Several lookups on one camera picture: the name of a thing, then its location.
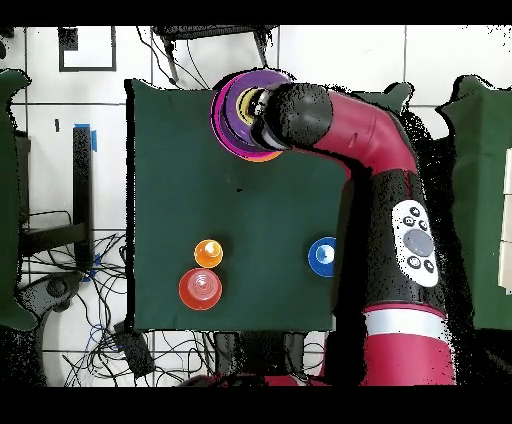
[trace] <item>blue tape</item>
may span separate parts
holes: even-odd
[[[100,266],[100,263],[101,263],[101,254],[97,253],[96,255],[94,255],[94,265]],[[89,271],[89,276],[94,277],[97,272],[98,272],[98,270],[91,269]],[[91,281],[90,277],[84,277],[82,280],[82,283],[88,283],[89,281]]]
[[[91,147],[92,147],[93,151],[95,151],[95,152],[98,151],[98,148],[96,145],[96,130],[91,131]]]
[[[91,128],[91,124],[75,124],[75,128]],[[91,148],[94,152],[98,151],[98,145],[96,143],[96,130],[91,131]]]

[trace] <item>white tile floor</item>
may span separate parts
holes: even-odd
[[[291,72],[298,81],[338,84],[352,90],[381,91],[391,83],[408,81],[415,87],[411,110],[421,117],[434,138],[439,138],[448,134],[448,127],[434,107],[448,100],[456,77],[476,73],[497,87],[512,85],[512,40],[504,37],[509,34],[506,29],[492,28],[489,34],[490,29],[485,26],[282,26],[272,32],[273,44],[268,47],[267,59],[270,66]],[[80,63],[93,67],[108,62],[111,51],[105,35],[108,28],[95,31],[79,27],[78,31],[79,39],[86,41],[80,41],[82,50],[65,54],[68,66]],[[17,93],[11,109],[19,129],[27,130],[32,139],[31,211],[72,211],[71,128],[74,124],[88,123],[97,131],[97,151],[93,152],[94,235],[99,239],[112,233],[124,234],[126,98],[123,80],[140,78],[171,88],[159,69],[170,75],[167,60],[160,52],[157,57],[151,54],[141,42],[136,27],[116,27],[116,72],[60,73],[56,28],[16,28],[15,33],[14,39],[5,40],[7,57],[0,67],[23,69],[32,79],[26,92]],[[148,27],[140,27],[140,35],[144,42],[151,44]],[[155,42],[163,50],[159,38]],[[96,47],[94,54],[90,46]],[[188,47],[209,86],[229,73],[261,65],[251,34],[193,40]],[[187,43],[178,42],[175,54],[177,63],[197,78]],[[179,67],[178,75],[182,87],[199,88]],[[59,120],[59,132],[55,119]],[[510,181],[505,185],[508,194],[512,194]],[[65,215],[56,214],[35,217],[32,226],[64,223]],[[100,244],[96,253],[101,253],[104,246],[105,242]],[[64,255],[56,259],[67,260]],[[122,265],[117,250],[104,261]],[[24,265],[27,271],[28,266],[28,263]],[[31,262],[30,278],[38,278],[40,274],[35,272],[44,269],[47,267]],[[99,273],[97,278],[105,283],[108,276]],[[126,312],[126,295],[122,294],[126,291],[125,281],[115,281],[113,289],[118,293],[109,294],[108,303],[113,322],[118,322]],[[98,295],[92,283],[82,283],[79,294],[87,305],[89,320],[99,323]],[[62,355],[72,363],[83,358],[90,330],[79,298],[64,313],[50,316],[43,346],[50,385],[62,386],[71,369]],[[323,333],[311,333],[306,343],[323,345],[324,337]],[[148,334],[148,345],[160,367],[153,376],[148,376],[150,386],[157,382],[159,387],[176,384],[176,379],[161,371],[186,368],[192,343],[183,343],[176,349],[183,353],[165,352],[169,350],[168,343],[176,346],[190,338],[187,332],[166,332],[167,341],[161,332]],[[319,352],[321,347],[312,344],[307,350]],[[304,360],[307,367],[314,367],[320,363],[321,354],[306,353]],[[200,365],[197,355],[191,355],[190,369],[194,371]],[[116,367],[122,371],[126,364],[118,361]],[[318,373],[319,367],[310,372]],[[183,372],[176,374],[187,377]],[[134,385],[132,377],[118,382]],[[136,383],[146,386],[144,379]]]

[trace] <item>floor tile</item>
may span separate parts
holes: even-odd
[[[504,194],[512,194],[512,148],[507,150]]]
[[[26,114],[26,106],[25,105],[11,105],[10,111],[12,113],[12,117],[16,122],[16,129],[18,131],[26,131],[27,130],[27,114]]]
[[[268,66],[271,68],[277,66],[277,35],[278,30],[275,28],[272,31],[272,42],[268,42],[265,54]],[[171,77],[171,71],[162,40],[157,35],[154,35],[153,39],[155,41],[154,50],[158,57],[158,61],[153,57],[153,84],[161,88],[175,88],[168,80],[168,77]],[[201,84],[205,85],[194,68],[194,63],[209,87],[213,87],[231,73],[262,67],[252,33],[199,38],[190,40],[188,47],[190,48],[190,55],[187,42],[179,40],[176,42],[176,49],[173,52],[177,63],[178,85],[186,89],[200,89]],[[178,65],[185,68],[199,82]]]
[[[434,140],[449,135],[448,125],[434,108],[410,107],[409,110],[421,119]]]
[[[153,374],[146,378],[141,377],[134,381],[133,373],[129,370],[128,363],[122,360],[122,354],[109,354],[108,357],[102,357],[104,366],[100,358],[94,359],[96,374],[93,375],[87,370],[88,359],[86,354],[77,352],[44,352],[43,367],[45,370],[47,384],[49,387],[152,387]],[[123,374],[114,379],[109,377],[107,367],[112,374]]]
[[[199,346],[200,350],[204,350],[204,343],[202,335],[199,332],[192,331],[155,331],[155,351],[167,352],[174,349],[178,352],[188,352],[189,349],[196,349]],[[213,341],[213,334],[210,333],[210,338]],[[213,350],[210,343],[207,341],[207,348]]]
[[[112,233],[109,232],[98,231],[94,232],[94,238],[98,241],[99,239],[110,236],[111,234]],[[110,239],[107,239],[95,243],[97,244],[95,253],[103,255],[109,241]],[[121,239],[120,242],[118,242],[118,244],[116,244],[109,253],[105,254],[101,259],[101,264],[103,266],[113,268],[111,270],[106,270],[111,275],[107,275],[104,270],[98,270],[94,276],[98,281],[96,287],[98,291],[100,291],[102,298],[106,299],[109,307],[111,330],[113,330],[114,324],[117,324],[126,318],[127,313],[126,280],[123,278],[116,278],[116,270],[118,268],[114,268],[121,267],[123,265],[119,255],[118,246],[121,246],[124,243],[124,239]],[[55,261],[59,264],[70,260],[70,258],[64,253],[60,255],[55,254],[53,256]],[[57,267],[37,263],[36,257],[45,263],[50,262],[50,258],[45,253],[32,257],[31,271],[33,272],[33,279],[37,278],[37,276],[45,275],[47,272],[58,270]],[[75,296],[71,301],[71,306],[66,311],[61,313],[52,312],[50,314],[45,326],[43,338],[44,350],[83,351],[93,349],[96,346],[99,341],[98,337],[101,335],[101,332],[97,330],[106,326],[108,314],[106,307],[99,299],[96,287],[93,281],[81,282],[80,290],[78,292],[80,297]],[[152,333],[147,333],[145,337],[148,347],[151,350],[153,346],[153,335]]]
[[[512,85],[512,38],[484,25],[409,25],[406,80],[414,85],[411,105],[441,105],[455,79],[476,74],[497,88]]]
[[[206,360],[197,353],[155,353],[155,387],[172,387],[197,375],[207,375]]]
[[[401,82],[404,26],[283,25],[281,69],[299,82],[382,91]]]
[[[327,333],[310,331],[304,340],[304,352],[323,352]]]
[[[80,34],[90,37],[90,29],[78,28]],[[143,40],[148,38],[149,27],[141,27]],[[101,37],[100,51],[110,51],[110,46]],[[29,103],[125,103],[125,78],[151,79],[151,51],[139,39],[134,26],[116,27],[117,70],[59,72],[59,46],[56,27],[32,27],[27,31],[27,73],[32,78],[28,87]]]
[[[304,354],[304,372],[308,375],[317,376],[322,369],[324,355],[322,353]]]
[[[32,212],[72,213],[73,127],[89,124],[97,139],[97,151],[91,152],[93,228],[126,227],[125,113],[125,106],[28,106]]]
[[[14,38],[2,38],[6,49],[5,59],[0,60],[0,69],[25,70],[25,30],[22,27],[14,28]],[[25,103],[25,89],[20,90],[13,97],[14,103]]]

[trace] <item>dark green fabric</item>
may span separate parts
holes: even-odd
[[[506,150],[512,147],[512,92],[461,79],[440,109],[453,126],[453,219],[471,288],[476,328],[512,330],[512,296],[498,286]]]
[[[135,327],[331,329],[332,279],[313,273],[307,253],[316,239],[336,234],[343,169],[296,152],[244,161],[212,132],[213,91],[132,85]],[[197,267],[194,247],[206,238],[224,248],[214,268],[223,294],[196,312],[182,304],[178,282]]]
[[[19,269],[18,161],[14,138],[14,119],[10,114],[11,98],[29,84],[27,77],[17,70],[0,70],[0,325],[18,330],[31,330],[37,325],[35,317],[19,306],[14,299],[14,288]]]

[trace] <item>white stripe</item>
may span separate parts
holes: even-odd
[[[414,309],[380,309],[364,314],[369,336],[415,334],[450,342],[446,322],[437,315]]]
[[[277,141],[275,141],[272,136],[269,134],[268,130],[265,128],[262,133],[263,140],[266,143],[277,150],[285,150],[283,146],[281,146]]]

